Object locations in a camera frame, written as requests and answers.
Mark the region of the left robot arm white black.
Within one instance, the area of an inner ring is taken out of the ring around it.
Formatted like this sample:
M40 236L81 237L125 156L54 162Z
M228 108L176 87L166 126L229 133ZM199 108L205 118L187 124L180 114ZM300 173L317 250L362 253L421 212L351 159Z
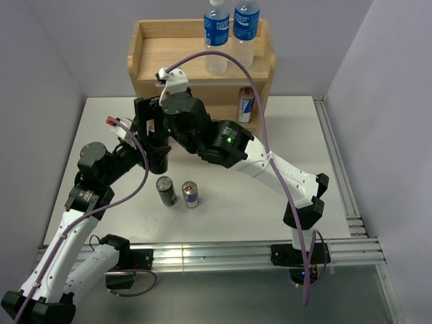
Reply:
M82 148L75 184L55 236L21 288L6 292L1 301L14 323L71 323L78 303L103 274L129 266L129 240L109 234L73 268L105 211L120 204L112 201L112 184L137 164L149 168L144 148L134 135L126 136L112 152L100 142Z

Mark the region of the Pocari Sweat bottle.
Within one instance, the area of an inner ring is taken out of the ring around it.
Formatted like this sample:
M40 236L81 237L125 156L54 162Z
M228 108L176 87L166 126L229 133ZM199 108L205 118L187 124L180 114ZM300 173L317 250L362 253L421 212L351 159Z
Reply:
M239 1L234 10L232 55L246 68L254 59L260 9L256 1Z
M204 13L205 51L225 53L230 34L230 14L223 0L209 3ZM211 75L221 75L227 70L227 59L220 55L205 55L205 69Z

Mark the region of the black gold can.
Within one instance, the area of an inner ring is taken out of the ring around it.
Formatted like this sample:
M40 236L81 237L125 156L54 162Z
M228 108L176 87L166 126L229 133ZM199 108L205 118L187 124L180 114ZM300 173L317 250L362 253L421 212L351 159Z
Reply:
M168 153L171 147L165 144L147 144L146 154L149 162L149 171L153 174L163 174L168 169Z
M171 207L176 204L177 196L170 177L166 175L159 177L156 181L156 189L165 206Z

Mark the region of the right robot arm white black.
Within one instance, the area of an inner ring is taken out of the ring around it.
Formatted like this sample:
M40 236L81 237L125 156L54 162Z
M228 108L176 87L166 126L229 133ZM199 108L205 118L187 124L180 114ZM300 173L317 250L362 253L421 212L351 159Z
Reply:
M314 257L314 226L323 216L321 197L329 185L326 174L309 174L291 165L232 120L211 119L203 102L189 90L169 94L164 100L134 99L134 112L138 139L148 154L152 173L167 171L172 138L207 163L258 180L287 199L283 222L294 233L294 259L307 263Z

